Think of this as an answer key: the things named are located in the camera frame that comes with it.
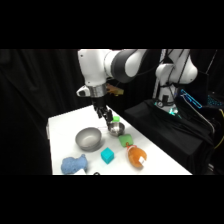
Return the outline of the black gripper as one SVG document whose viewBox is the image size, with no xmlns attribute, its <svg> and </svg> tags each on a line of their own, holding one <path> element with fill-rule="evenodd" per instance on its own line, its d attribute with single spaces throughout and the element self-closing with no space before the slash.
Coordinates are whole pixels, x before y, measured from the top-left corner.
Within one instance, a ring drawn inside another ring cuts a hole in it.
<svg viewBox="0 0 224 224">
<path fill-rule="evenodd" d="M 105 113 L 106 124 L 108 125 L 113 121 L 112 110 L 107 109 L 105 97 L 92 98 L 92 104 L 99 119 L 103 117 L 102 113 Z"/>
</svg>

